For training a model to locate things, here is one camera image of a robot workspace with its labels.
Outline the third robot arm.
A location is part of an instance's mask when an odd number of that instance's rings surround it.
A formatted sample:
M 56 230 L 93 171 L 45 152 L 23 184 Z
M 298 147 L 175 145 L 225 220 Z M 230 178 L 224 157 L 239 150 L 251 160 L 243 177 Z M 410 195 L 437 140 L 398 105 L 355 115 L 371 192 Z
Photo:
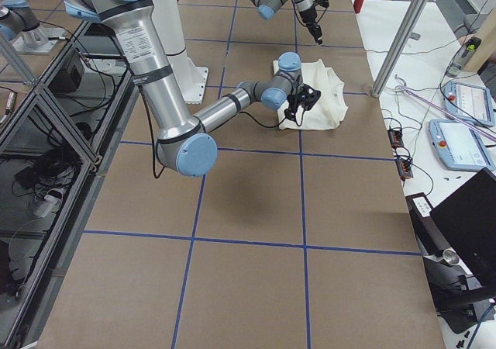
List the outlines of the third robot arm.
M 46 28 L 26 0 L 1 1 L 1 36 L 20 54 L 49 54 L 66 30 Z

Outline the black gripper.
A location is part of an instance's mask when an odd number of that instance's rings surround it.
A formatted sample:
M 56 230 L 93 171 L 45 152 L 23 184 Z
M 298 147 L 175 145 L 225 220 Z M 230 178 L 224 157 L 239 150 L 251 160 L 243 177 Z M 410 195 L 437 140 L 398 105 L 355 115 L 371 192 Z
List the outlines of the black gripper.
M 310 109 L 310 87 L 308 85 L 302 85 L 298 91 L 288 96 L 286 117 L 296 117 L 299 107 L 302 107 L 304 111 Z
M 313 40 L 318 45 L 322 45 L 322 29 L 317 23 L 317 12 L 315 8 L 309 8 L 301 11 L 301 21 L 311 33 Z

